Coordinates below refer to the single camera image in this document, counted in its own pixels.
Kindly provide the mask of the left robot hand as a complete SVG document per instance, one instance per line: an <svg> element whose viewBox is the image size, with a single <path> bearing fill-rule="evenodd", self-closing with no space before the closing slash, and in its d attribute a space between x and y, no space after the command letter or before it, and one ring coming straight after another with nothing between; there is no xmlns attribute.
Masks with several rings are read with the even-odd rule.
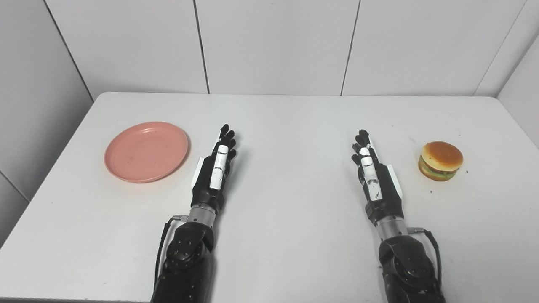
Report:
<svg viewBox="0 0 539 303"><path fill-rule="evenodd" d="M208 157L200 158L192 186L191 207L208 205L219 213L225 204L224 187L237 156L235 132L226 123Z"/></svg>

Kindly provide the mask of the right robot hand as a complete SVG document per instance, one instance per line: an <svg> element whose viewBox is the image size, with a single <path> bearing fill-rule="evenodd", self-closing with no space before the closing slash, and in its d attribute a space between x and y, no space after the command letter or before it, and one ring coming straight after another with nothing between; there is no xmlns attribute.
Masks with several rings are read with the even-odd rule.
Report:
<svg viewBox="0 0 539 303"><path fill-rule="evenodd" d="M393 168L381 163L370 134L361 129L352 145L352 161L366 197L366 215L377 226L384 218L404 219L402 190Z"/></svg>

